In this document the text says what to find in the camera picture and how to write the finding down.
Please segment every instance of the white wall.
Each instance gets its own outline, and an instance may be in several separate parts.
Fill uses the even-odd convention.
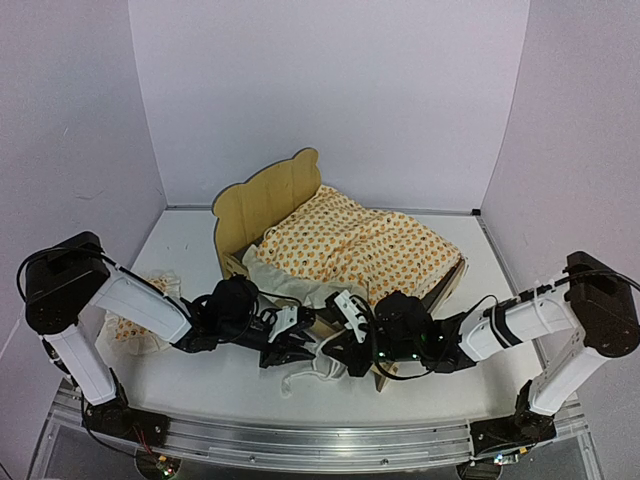
[[[165,199],[127,0],[0,2],[0,45],[0,461],[19,479],[60,375],[16,323],[18,264],[85,229],[128,263]]]
[[[480,206],[528,1],[129,3],[170,204],[314,146],[324,180],[367,205]]]
[[[519,287],[580,249],[640,279],[639,68],[640,3],[531,2],[482,207]],[[609,362],[579,396],[606,478],[638,478],[640,351]]]

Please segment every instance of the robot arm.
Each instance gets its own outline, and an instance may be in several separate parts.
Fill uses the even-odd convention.
[[[193,302],[173,299],[106,257],[90,232],[38,252],[23,265],[27,323],[54,363],[81,387],[90,404],[85,423],[91,430],[137,441],[137,425],[150,445],[159,445],[163,435],[156,430],[166,429],[156,427],[168,420],[129,407],[124,389],[78,321],[87,305],[131,319],[187,353],[235,343],[260,351],[262,368],[314,358],[304,348],[313,340],[303,331],[313,325],[314,312],[269,308],[268,317],[259,316],[259,292],[244,277],[223,280],[211,295]]]
[[[584,252],[573,253],[567,262],[568,276],[559,281],[444,320],[434,321],[417,298],[400,292],[380,301],[375,314],[348,295],[332,297],[327,306],[347,330],[323,352],[345,363],[352,376],[364,375],[372,365],[389,375],[380,359],[419,360],[425,374],[452,373],[523,342],[574,330],[559,355],[523,386],[513,415],[471,424],[477,458],[504,451],[505,439],[513,449],[551,439],[553,416],[564,401],[605,362],[640,344],[629,284]]]

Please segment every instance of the gray floor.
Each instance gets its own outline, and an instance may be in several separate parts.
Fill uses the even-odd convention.
[[[47,477],[60,480],[94,480],[117,478],[140,480],[133,460],[111,452],[96,444],[84,432],[62,427],[47,469]],[[379,473],[360,475],[318,475],[281,472],[263,472],[236,468],[217,467],[194,461],[184,462],[176,480],[331,480],[351,478],[355,480],[455,480],[454,467],[422,472]],[[501,480],[548,480],[562,478],[574,480],[586,478],[578,442],[569,439],[539,447],[517,465],[506,466]]]

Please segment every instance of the folded cloth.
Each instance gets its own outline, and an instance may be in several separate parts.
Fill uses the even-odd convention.
[[[424,297],[461,253],[408,215],[364,208],[322,185],[265,232],[256,256],[299,278],[362,287],[375,305],[395,290]]]

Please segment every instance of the white table surface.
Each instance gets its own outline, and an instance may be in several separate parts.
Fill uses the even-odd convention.
[[[469,262],[466,276],[436,318],[464,310],[488,293],[499,299],[511,295],[474,217],[415,218],[457,245]],[[213,246],[214,225],[215,217],[207,210],[164,212],[133,270],[173,270],[182,279],[186,299],[211,293],[222,278]],[[507,415],[522,385],[540,373],[533,346],[524,343],[468,370],[390,382],[382,393],[376,392],[369,373],[339,382],[296,378],[293,395],[284,398],[281,380],[301,364],[260,369],[258,352],[235,345],[191,355],[171,348],[114,358],[104,332],[97,346],[132,405],[169,414],[268,423],[379,425]],[[419,364],[403,364],[400,374],[421,371]]]

